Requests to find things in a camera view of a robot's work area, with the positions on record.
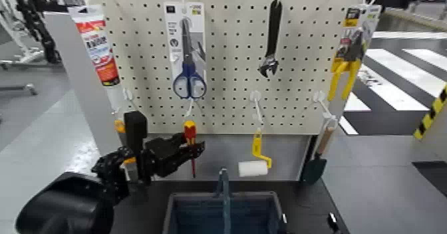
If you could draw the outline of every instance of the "scissors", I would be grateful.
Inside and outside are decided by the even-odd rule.
[[[206,93],[206,84],[204,79],[197,73],[196,64],[192,57],[192,44],[188,20],[182,19],[181,24],[183,63],[182,72],[175,78],[173,83],[174,92],[180,98],[201,98]]]

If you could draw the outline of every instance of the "screwdriver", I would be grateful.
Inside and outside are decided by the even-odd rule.
[[[188,120],[183,124],[183,127],[187,145],[194,145],[196,143],[196,123],[192,120]],[[192,177],[196,178],[196,161],[194,158],[191,159],[191,166]]]

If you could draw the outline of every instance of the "yellow black warning tape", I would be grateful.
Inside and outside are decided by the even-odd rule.
[[[425,114],[422,122],[413,134],[415,138],[421,140],[424,137],[426,131],[432,126],[436,115],[441,111],[445,104],[447,104],[447,86],[444,87],[439,97],[434,100],[430,112]]]

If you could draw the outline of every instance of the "basket handle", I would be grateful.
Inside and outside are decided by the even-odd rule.
[[[223,194],[223,234],[231,233],[231,207],[230,207],[230,196],[231,191],[229,190],[229,181],[227,168],[222,168],[219,172],[219,181],[214,197],[219,197],[220,193]]]

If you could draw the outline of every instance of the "blue scissors handle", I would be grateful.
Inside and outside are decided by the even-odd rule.
[[[203,86],[198,96],[194,94],[196,83],[200,83]],[[182,72],[174,80],[173,87],[174,92],[180,98],[201,98],[206,93],[205,80],[196,72],[196,66],[193,62],[182,63]]]

